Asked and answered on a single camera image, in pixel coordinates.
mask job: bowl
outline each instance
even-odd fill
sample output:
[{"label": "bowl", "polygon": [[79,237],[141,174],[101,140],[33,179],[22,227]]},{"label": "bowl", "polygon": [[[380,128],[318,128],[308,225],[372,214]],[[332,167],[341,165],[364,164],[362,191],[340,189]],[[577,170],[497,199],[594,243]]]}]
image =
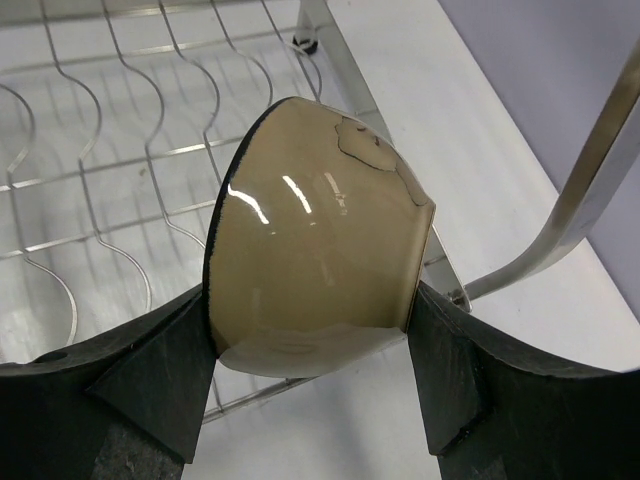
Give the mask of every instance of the bowl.
[{"label": "bowl", "polygon": [[314,377],[401,339],[434,212],[359,120],[302,98],[272,105],[238,147],[207,238],[219,361]]}]

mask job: white countertop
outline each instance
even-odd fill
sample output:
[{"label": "white countertop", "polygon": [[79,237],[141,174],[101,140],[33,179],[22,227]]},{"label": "white countertop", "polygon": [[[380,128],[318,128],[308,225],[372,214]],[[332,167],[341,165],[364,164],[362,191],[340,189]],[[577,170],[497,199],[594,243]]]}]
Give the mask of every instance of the white countertop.
[{"label": "white countertop", "polygon": [[[557,192],[437,1],[330,7],[396,146],[438,204],[436,225],[462,280],[511,260]],[[640,365],[640,325],[586,243],[474,302],[474,314],[573,360]],[[206,425],[184,478],[439,478],[406,342]]]}]

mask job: beige bowl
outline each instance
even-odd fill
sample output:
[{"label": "beige bowl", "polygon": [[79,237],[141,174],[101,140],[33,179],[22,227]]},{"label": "beige bowl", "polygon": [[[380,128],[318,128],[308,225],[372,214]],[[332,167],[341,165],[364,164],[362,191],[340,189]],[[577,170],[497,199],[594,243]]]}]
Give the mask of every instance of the beige bowl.
[{"label": "beige bowl", "polygon": [[207,239],[220,361],[312,377],[401,338],[434,209],[360,121],[301,98],[270,107],[235,154]]}]

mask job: metal handle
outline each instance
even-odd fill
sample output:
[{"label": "metal handle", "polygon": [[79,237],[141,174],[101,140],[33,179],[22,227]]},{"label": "metal handle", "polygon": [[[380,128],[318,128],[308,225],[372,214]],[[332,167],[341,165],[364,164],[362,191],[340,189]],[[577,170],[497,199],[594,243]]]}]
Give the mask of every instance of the metal handle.
[{"label": "metal handle", "polygon": [[546,224],[519,257],[465,286],[470,299],[562,259],[589,233],[640,154],[640,40],[622,69]]}]

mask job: gray background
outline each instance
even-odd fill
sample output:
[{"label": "gray background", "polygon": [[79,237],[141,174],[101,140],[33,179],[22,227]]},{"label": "gray background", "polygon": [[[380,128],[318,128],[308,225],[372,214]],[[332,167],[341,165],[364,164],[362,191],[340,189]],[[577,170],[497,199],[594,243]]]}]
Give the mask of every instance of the gray background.
[{"label": "gray background", "polygon": [[[561,189],[640,35],[638,0],[439,0]],[[590,235],[640,318],[640,162]]]}]

